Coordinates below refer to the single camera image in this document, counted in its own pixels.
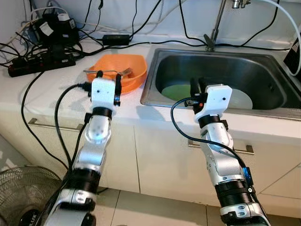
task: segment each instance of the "kitchen counter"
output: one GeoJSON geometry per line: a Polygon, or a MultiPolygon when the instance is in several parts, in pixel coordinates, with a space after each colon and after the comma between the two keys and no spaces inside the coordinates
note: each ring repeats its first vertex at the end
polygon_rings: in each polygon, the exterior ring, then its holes
{"type": "MultiPolygon", "coordinates": [[[[85,51],[99,48],[87,41],[84,43],[85,51]]],[[[94,65],[96,61],[105,54],[140,54],[148,63],[151,63],[153,52],[156,48],[178,48],[178,49],[200,49],[180,45],[140,45],[126,49],[113,49],[89,56],[77,61],[76,66],[56,69],[45,72],[31,88],[27,101],[26,111],[41,115],[53,115],[57,99],[60,94],[70,85],[81,83],[86,80],[84,69],[94,65]]],[[[280,65],[283,65],[283,58],[286,52],[283,51],[262,51],[246,48],[217,48],[217,51],[263,53],[275,57],[280,65]]],[[[25,75],[11,78],[7,69],[0,67],[0,111],[20,109],[24,91],[34,75],[25,75]]],[[[140,103],[143,85],[135,91],[121,96],[121,106],[117,108],[113,120],[124,124],[149,124],[152,126],[162,125],[167,122],[170,125],[170,108],[145,106],[140,103]]],[[[86,112],[90,112],[90,99],[87,93],[82,90],[73,90],[68,94],[60,108],[60,116],[84,118],[86,112]]],[[[176,109],[175,117],[187,128],[188,132],[198,132],[198,125],[193,121],[193,111],[189,109],[176,109]]],[[[250,134],[258,140],[270,142],[281,142],[293,145],[301,144],[301,121],[284,120],[269,117],[240,115],[225,113],[222,117],[228,121],[230,132],[239,137],[241,134],[250,134]]]]}

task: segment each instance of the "metal cabinet handle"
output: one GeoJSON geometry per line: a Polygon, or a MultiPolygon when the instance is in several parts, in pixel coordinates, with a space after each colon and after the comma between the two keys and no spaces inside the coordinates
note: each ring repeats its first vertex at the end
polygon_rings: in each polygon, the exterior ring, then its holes
{"type": "MultiPolygon", "coordinates": [[[[55,126],[36,123],[36,121],[37,121],[36,118],[32,118],[32,119],[30,119],[30,121],[28,122],[28,125],[36,126],[36,127],[42,127],[42,128],[51,128],[51,129],[55,129],[55,126]]],[[[83,124],[79,124],[76,128],[70,128],[70,127],[63,127],[63,126],[61,126],[60,129],[61,129],[61,130],[67,130],[67,131],[76,131],[76,132],[79,132],[83,126],[84,126],[83,124]]]]}
{"type": "MultiPolygon", "coordinates": [[[[190,139],[188,139],[188,147],[200,148],[199,144],[193,143],[193,141],[190,139]]],[[[238,152],[238,153],[255,154],[252,145],[246,145],[245,150],[239,150],[239,149],[235,149],[235,148],[234,148],[234,150],[235,150],[235,152],[238,152]]]]}

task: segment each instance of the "tiled floor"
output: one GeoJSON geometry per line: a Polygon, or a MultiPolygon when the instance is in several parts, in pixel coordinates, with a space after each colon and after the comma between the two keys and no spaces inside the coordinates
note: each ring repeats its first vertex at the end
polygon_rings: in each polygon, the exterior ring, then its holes
{"type": "MultiPolygon", "coordinates": [[[[108,189],[97,199],[97,226],[224,226],[218,207],[108,189]]],[[[272,226],[301,226],[269,215],[272,226]]]]}

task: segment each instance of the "orange bowl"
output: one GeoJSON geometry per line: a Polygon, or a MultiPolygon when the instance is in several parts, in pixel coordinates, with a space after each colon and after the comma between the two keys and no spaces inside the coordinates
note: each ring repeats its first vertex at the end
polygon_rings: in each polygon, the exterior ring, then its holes
{"type": "MultiPolygon", "coordinates": [[[[104,55],[96,64],[89,68],[90,71],[115,70],[122,72],[127,68],[132,69],[132,73],[121,79],[122,92],[128,93],[140,87],[146,79],[147,64],[143,56],[132,54],[107,54],[104,55]]],[[[90,82],[96,77],[96,73],[87,73],[90,82]]],[[[115,72],[103,74],[104,78],[115,79],[115,72]]]]}

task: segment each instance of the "black power adapter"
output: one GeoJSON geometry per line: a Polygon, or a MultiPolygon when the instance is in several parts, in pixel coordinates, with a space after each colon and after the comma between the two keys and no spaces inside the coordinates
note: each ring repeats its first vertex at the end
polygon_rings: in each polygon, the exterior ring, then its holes
{"type": "Polygon", "coordinates": [[[101,39],[104,46],[128,46],[130,43],[129,34],[106,34],[101,39]]]}

